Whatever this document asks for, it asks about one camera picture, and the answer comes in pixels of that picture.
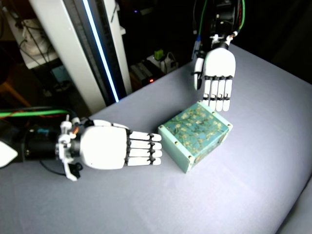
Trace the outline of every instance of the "back of robotic hand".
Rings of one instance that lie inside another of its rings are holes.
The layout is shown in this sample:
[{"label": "back of robotic hand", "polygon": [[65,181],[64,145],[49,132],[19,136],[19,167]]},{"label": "back of robotic hand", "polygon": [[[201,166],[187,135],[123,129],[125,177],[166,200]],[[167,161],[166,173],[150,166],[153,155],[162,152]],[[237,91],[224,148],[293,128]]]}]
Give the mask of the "back of robotic hand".
[{"label": "back of robotic hand", "polygon": [[197,55],[193,72],[194,87],[199,90],[204,83],[203,102],[212,110],[228,111],[236,68],[235,57],[229,51],[229,45],[244,24],[245,2],[244,0],[216,0],[214,2],[211,6],[214,13],[212,17],[208,17],[211,18],[209,20],[211,49],[205,52],[200,50],[200,47],[206,2],[192,57]]},{"label": "back of robotic hand", "polygon": [[[136,132],[128,127],[104,120],[88,119],[83,124],[69,116],[59,129],[51,127],[29,127],[21,134],[16,128],[7,128],[6,137],[0,137],[0,169],[17,157],[22,161],[61,160],[64,175],[72,181],[79,177],[80,157],[83,164],[100,170],[121,169],[124,165],[159,165],[161,163],[161,136]],[[16,142],[17,136],[22,141]]]}]

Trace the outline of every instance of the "floral pattern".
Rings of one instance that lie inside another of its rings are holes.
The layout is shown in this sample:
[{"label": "floral pattern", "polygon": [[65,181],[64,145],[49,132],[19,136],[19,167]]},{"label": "floral pattern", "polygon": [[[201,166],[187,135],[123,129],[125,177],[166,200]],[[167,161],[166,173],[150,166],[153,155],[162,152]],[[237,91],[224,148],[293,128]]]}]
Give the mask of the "floral pattern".
[{"label": "floral pattern", "polygon": [[215,148],[218,145],[215,140],[229,130],[198,103],[173,117],[164,126],[194,157],[198,157],[196,162]]}]

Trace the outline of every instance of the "gray tabletop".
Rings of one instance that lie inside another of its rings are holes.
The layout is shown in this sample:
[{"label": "gray tabletop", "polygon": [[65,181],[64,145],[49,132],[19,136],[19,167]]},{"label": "gray tabletop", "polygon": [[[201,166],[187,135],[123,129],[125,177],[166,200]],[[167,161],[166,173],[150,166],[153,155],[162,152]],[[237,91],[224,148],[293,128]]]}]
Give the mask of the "gray tabletop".
[{"label": "gray tabletop", "polygon": [[[0,170],[2,234],[275,233],[312,172],[312,86],[231,47],[237,71],[223,145],[188,174],[160,166],[85,168],[78,182],[37,162]],[[154,132],[202,97],[187,64],[94,115]]]}]

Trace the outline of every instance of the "green cable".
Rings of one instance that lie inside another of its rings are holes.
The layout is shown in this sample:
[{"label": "green cable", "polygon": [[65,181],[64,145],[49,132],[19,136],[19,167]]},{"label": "green cable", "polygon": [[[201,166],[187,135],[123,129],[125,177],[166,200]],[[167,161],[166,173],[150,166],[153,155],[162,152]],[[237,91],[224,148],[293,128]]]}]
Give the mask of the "green cable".
[{"label": "green cable", "polygon": [[31,111],[31,112],[0,112],[0,117],[26,117],[26,116],[45,116],[55,114],[67,114],[65,110],[52,110],[52,111]]},{"label": "green cable", "polygon": [[199,32],[198,32],[199,36],[201,35],[201,27],[202,27],[202,24],[203,24],[203,19],[204,19],[204,14],[205,14],[205,10],[206,10],[206,5],[207,5],[207,0],[205,0],[204,8],[203,8],[203,11],[201,12],[200,26],[199,26]]},{"label": "green cable", "polygon": [[245,22],[245,0],[242,0],[242,23],[239,27],[239,30],[242,29],[243,25],[244,25],[244,22]]}]

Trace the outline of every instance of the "dark background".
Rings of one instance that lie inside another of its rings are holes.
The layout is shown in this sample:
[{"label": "dark background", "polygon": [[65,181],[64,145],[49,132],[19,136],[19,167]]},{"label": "dark background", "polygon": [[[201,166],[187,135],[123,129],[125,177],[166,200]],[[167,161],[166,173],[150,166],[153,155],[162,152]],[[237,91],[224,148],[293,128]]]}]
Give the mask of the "dark background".
[{"label": "dark background", "polygon": [[[120,24],[129,65],[162,48],[183,65],[190,61],[196,36],[192,18],[194,0],[120,0]],[[203,0],[196,4],[199,24]],[[245,0],[246,20],[233,44],[312,83],[312,2],[309,0]],[[154,6],[142,16],[140,10]],[[209,25],[203,27],[203,41]]]}]

